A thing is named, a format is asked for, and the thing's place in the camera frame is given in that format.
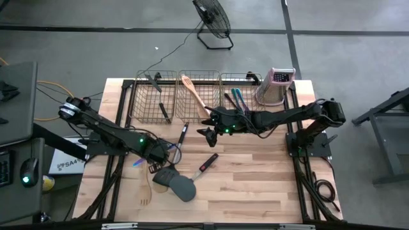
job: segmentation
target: black floor stripe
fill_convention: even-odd
[[[46,31],[46,32],[82,32],[82,33],[190,33],[192,29],[175,28],[122,28],[122,27],[69,27],[69,26],[11,26],[0,25],[6,31]],[[202,33],[211,33],[204,29]],[[232,29],[232,34],[285,35],[285,29]]]
[[[293,68],[295,68],[295,78],[296,80],[301,80],[301,70],[300,64],[298,63],[297,57],[297,50],[295,49],[295,42],[293,36],[293,29],[291,27],[291,21],[289,19],[287,1],[281,0],[281,7],[282,7],[282,14],[284,15],[284,23],[286,25],[287,31],[287,40],[288,40],[288,48],[289,48],[289,55],[291,56],[291,62],[293,64]]]
[[[293,30],[294,35],[315,36],[409,36],[409,31],[310,31]]]
[[[284,15],[287,26],[289,16]],[[3,31],[45,31],[45,32],[94,32],[94,33],[190,33],[192,29],[184,28],[124,28],[124,27],[75,27],[75,26],[17,26],[0,24]],[[301,29],[232,29],[232,34],[254,35],[285,35],[289,31],[293,35],[314,36],[409,36],[409,31],[327,31],[327,30],[301,30]]]

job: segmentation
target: black spatula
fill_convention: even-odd
[[[179,162],[180,158],[180,151],[179,149],[181,148],[181,144],[183,142],[183,139],[185,138],[186,132],[187,132],[187,127],[189,126],[189,122],[185,124],[183,127],[183,130],[181,131],[180,138],[178,141],[177,149],[176,152],[174,153],[174,157],[172,160],[172,163],[159,170],[159,172],[156,173],[156,175],[153,177],[153,182],[158,183],[159,185],[163,186],[169,186],[169,182],[175,177],[179,176],[179,172],[176,170],[174,167],[176,162]]]

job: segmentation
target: floor fan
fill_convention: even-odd
[[[202,18],[203,24],[197,32],[197,39],[199,39],[207,49],[211,50],[230,50],[233,47],[233,42],[230,38],[230,22],[226,12],[217,0],[193,0],[193,4],[199,16]],[[200,37],[200,33],[206,26],[217,38],[228,38],[231,46],[229,47],[209,47]]]

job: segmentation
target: fan base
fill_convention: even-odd
[[[203,41],[202,38],[200,37],[200,33],[203,31],[204,26],[205,26],[205,25],[202,24],[202,26],[201,26],[199,32],[197,32],[197,39],[199,39],[200,42],[202,42],[203,45],[206,46],[207,49],[210,49],[210,50],[231,50],[231,48],[233,48],[234,44],[233,44],[233,41],[231,40],[230,36],[228,36],[228,38],[229,38],[229,41],[230,41],[231,46],[229,46],[229,47],[209,47],[209,46],[206,44],[206,42]]]

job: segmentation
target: computer mouse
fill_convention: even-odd
[[[30,188],[38,182],[38,159],[29,158],[23,161],[20,168],[20,180],[24,187]]]

